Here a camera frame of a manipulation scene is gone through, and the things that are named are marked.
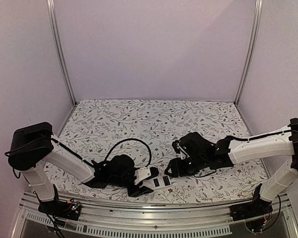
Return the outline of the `purple AAA battery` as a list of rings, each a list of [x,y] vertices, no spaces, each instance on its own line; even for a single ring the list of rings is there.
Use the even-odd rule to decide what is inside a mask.
[[[169,186],[170,185],[169,177],[167,177],[167,176],[163,177],[163,182],[164,182],[165,186]]]

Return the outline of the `white remote control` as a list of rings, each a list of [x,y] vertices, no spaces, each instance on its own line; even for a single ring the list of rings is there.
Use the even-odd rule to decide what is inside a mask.
[[[148,188],[153,189],[154,191],[157,191],[157,190],[160,190],[160,189],[170,188],[172,186],[172,184],[175,183],[175,182],[171,181],[169,176],[167,176],[167,177],[169,177],[170,185],[165,186],[164,182],[163,182],[163,177],[165,177],[165,176],[155,177],[155,178],[152,178],[152,179],[145,180],[143,182],[143,186],[146,186]]]

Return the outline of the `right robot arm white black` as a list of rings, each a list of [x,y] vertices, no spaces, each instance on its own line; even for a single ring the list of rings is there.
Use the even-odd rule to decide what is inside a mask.
[[[255,199],[247,205],[251,216],[258,216],[277,195],[298,179],[298,118],[272,132],[238,138],[232,135],[212,143],[197,132],[175,140],[172,147],[178,158],[170,160],[164,173],[172,178],[187,177],[209,168],[219,170],[247,161],[289,156],[273,176],[260,183]]]

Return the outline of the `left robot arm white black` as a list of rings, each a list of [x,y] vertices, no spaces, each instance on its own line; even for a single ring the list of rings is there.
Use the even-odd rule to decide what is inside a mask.
[[[48,122],[16,130],[5,156],[9,165],[26,178],[53,215],[60,215],[64,205],[56,198],[57,190],[47,179],[42,161],[59,167],[90,188],[106,188],[108,185],[124,187],[130,197],[151,193],[153,190],[144,182],[159,174],[155,167],[137,168],[133,159],[125,154],[111,160],[88,162],[61,143]]]

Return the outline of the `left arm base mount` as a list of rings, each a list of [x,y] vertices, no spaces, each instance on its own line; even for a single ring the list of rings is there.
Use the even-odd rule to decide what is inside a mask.
[[[60,201],[55,185],[53,185],[53,189],[54,198],[51,201],[43,202],[37,196],[40,204],[38,211],[56,218],[64,218],[77,221],[81,212],[81,203],[79,201],[74,201],[73,198],[68,201]]]

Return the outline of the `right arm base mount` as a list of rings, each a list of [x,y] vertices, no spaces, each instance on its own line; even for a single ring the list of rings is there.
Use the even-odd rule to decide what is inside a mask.
[[[262,184],[256,186],[253,194],[253,198],[250,202],[232,205],[229,207],[230,216],[233,221],[240,221],[245,219],[251,219],[258,216],[270,215],[273,211],[272,202],[261,199],[260,188]],[[246,222],[246,228],[253,232],[259,233],[265,230],[268,224],[268,218],[260,218]]]

